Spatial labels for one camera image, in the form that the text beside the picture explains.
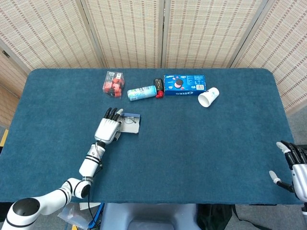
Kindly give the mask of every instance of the robotic hand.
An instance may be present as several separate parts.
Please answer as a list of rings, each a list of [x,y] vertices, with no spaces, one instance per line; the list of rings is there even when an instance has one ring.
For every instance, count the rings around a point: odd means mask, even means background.
[[[72,196],[85,198],[91,189],[96,169],[101,165],[105,145],[110,144],[120,126],[117,121],[123,109],[109,108],[95,133],[96,143],[91,145],[80,169],[82,180],[70,178],[61,188],[43,196],[25,198],[15,202],[3,223],[2,230],[30,230],[40,214],[49,215],[67,205]]]
[[[292,184],[281,181],[273,171],[269,172],[270,176],[275,184],[295,193],[296,197],[304,203],[302,212],[307,224],[307,151],[286,141],[277,142],[276,145],[282,150],[288,162],[292,174]]]

